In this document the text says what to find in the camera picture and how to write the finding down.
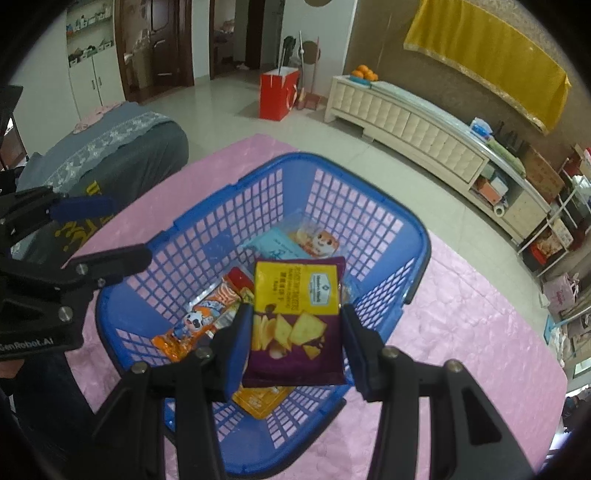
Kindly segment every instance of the doorway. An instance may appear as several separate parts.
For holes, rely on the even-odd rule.
[[[235,69],[236,7],[236,0],[210,1],[210,78]]]
[[[115,42],[126,100],[194,85],[191,0],[116,0]]]
[[[210,0],[210,78],[277,67],[285,0]]]

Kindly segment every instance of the pink bag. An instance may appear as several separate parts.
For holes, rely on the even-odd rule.
[[[579,275],[570,278],[568,274],[563,274],[544,283],[544,295],[548,297],[550,313],[560,313],[571,309],[577,300],[579,293]]]

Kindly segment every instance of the fruit plate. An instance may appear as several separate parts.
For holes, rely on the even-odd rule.
[[[361,85],[371,85],[371,82],[369,80],[365,80],[365,79],[360,79],[359,77],[356,77],[355,75],[349,75],[349,80],[351,80],[352,82],[357,82],[360,83]]]

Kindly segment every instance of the purple snack bag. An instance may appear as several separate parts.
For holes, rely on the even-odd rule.
[[[259,261],[244,387],[345,383],[340,331],[343,257]]]

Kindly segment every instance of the yellow cloth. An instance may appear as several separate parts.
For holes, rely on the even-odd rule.
[[[558,123],[570,82],[531,40],[465,0],[421,0],[404,48],[455,68],[509,103],[544,134]]]

